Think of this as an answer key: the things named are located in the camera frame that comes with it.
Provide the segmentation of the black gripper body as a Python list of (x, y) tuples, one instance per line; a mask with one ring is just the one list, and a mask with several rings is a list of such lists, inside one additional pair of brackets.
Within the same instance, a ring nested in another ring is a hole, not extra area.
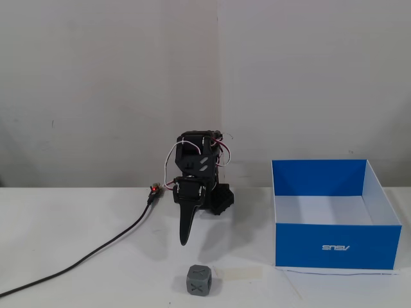
[(178, 204), (206, 208), (208, 205), (208, 179), (195, 176), (178, 176), (174, 179), (173, 199)]

